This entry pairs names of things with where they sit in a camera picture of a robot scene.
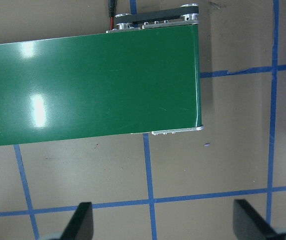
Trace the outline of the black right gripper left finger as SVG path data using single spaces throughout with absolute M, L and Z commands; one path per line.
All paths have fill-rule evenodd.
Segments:
M 81 202 L 68 222 L 60 239 L 91 240 L 94 235 L 93 211 L 91 202 Z

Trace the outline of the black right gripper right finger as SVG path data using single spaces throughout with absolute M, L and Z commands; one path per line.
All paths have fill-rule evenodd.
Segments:
M 275 230 L 245 199 L 233 202 L 233 232 L 238 240 L 272 240 Z

